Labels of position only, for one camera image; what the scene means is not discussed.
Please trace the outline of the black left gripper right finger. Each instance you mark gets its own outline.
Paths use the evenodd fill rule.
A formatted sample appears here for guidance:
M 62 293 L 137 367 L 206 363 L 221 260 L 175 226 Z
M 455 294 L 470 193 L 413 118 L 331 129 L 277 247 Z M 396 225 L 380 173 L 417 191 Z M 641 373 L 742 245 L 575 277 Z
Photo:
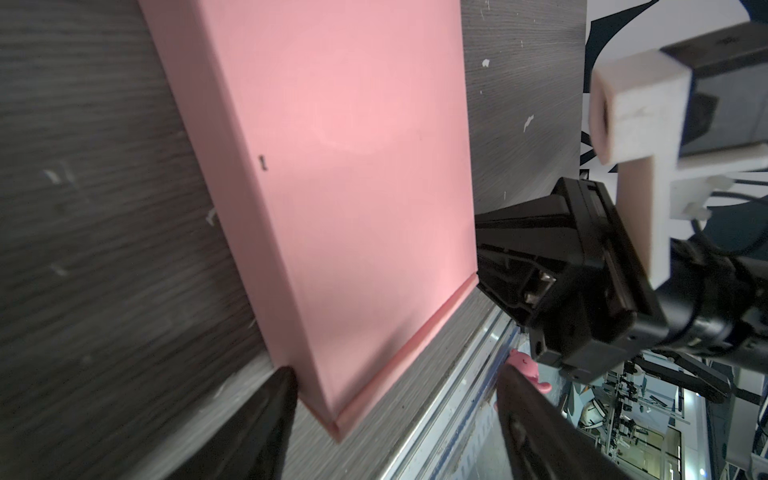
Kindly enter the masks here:
M 515 479 L 628 477 L 511 365 L 499 369 L 497 400 L 498 419 Z

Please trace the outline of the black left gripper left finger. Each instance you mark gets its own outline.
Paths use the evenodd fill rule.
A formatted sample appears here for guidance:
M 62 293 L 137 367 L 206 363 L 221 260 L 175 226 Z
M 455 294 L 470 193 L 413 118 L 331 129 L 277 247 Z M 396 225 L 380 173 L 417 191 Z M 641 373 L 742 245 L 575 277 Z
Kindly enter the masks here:
M 298 401 L 294 370 L 278 368 L 171 479 L 280 479 Z

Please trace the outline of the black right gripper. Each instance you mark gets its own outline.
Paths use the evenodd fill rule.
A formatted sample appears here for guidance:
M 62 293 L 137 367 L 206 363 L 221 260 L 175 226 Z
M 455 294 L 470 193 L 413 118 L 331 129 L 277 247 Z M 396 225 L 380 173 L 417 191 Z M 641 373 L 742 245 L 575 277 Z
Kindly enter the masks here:
M 480 289 L 536 333 L 537 361 L 590 383 L 666 339 L 669 325 L 606 188 L 562 178 L 551 195 L 475 217 Z

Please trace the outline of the pink cardboard box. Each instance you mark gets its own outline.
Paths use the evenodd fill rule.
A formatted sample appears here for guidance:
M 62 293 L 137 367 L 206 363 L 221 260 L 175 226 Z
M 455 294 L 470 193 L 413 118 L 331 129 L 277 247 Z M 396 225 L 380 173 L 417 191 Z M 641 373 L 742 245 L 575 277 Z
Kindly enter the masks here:
M 276 366 L 335 439 L 477 282 L 456 1 L 144 1 Z

